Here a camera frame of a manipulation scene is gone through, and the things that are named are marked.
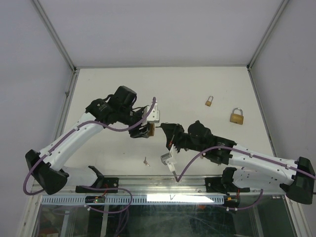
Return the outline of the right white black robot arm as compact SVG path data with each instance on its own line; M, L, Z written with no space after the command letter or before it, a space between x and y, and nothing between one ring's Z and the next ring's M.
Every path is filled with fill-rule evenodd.
M316 173L308 158L286 159L252 151L233 140L213 135L198 120L188 130L178 123L162 123L160 127L166 136L170 158L181 150L197 153L180 175L176 174L173 161L166 163L177 182L195 160L203 157L217 165L226 165L215 189L219 193L251 189L282 191L292 201L313 202Z

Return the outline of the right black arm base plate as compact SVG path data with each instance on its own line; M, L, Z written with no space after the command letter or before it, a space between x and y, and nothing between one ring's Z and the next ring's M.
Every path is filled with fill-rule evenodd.
M249 193L250 188L238 188L233 183L222 184L221 177L206 177L205 188L207 193L221 193L221 194L230 194L230 193Z

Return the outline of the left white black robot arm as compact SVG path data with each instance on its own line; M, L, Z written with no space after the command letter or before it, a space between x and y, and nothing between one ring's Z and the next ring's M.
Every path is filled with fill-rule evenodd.
M29 169L23 183L31 176L40 184L42 191L53 195L65 186L79 186L93 192L105 187L104 175L94 166L86 168L66 167L67 160L90 138L108 129L115 132L129 132L132 138L147 138L154 118L150 116L156 105L153 98L150 106L133 109L137 94L126 86L119 86L114 94L93 100L72 128L40 151L29 150L26 162Z

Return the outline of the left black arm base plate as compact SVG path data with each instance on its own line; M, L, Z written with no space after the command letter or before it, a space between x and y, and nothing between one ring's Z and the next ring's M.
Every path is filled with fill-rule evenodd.
M85 188L83 186L76 186L76 193L104 193L105 189L118 188L118 177L105 177L99 183L95 183L91 186L92 189Z

